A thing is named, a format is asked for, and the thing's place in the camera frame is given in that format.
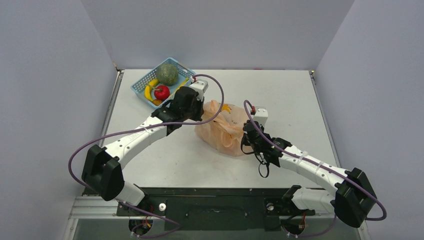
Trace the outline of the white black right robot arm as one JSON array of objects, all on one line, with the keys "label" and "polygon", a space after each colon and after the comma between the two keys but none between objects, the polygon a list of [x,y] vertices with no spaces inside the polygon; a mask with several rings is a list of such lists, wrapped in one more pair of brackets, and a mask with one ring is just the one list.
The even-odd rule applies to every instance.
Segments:
[{"label": "white black right robot arm", "polygon": [[294,185],[282,199],[283,209],[314,210],[335,214],[342,222],[359,228],[376,203],[375,191],[364,171],[346,170],[322,162],[289,141],[263,132],[257,121],[243,126],[242,144],[251,146],[260,164],[293,171],[320,186],[310,189]]}]

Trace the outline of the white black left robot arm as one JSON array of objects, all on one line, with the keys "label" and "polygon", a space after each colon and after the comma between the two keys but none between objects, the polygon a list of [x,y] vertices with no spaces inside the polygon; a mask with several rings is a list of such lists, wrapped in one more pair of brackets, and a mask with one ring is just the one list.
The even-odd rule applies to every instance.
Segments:
[{"label": "white black left robot arm", "polygon": [[157,108],[136,129],[120,139],[87,151],[82,181],[105,201],[118,200],[129,204],[136,215],[149,209],[146,194],[135,184],[124,180],[123,169],[141,151],[180,128],[188,120],[199,123],[203,115],[204,84],[193,83],[176,91],[169,105]]}]

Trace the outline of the orange translucent plastic bag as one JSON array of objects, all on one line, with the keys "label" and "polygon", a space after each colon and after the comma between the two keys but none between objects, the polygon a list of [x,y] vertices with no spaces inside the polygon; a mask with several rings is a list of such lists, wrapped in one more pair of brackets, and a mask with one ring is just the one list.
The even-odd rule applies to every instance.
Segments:
[{"label": "orange translucent plastic bag", "polygon": [[210,122],[196,125],[198,137],[222,154],[233,157],[242,156],[243,126],[248,120],[245,110],[225,103],[220,113]]}]

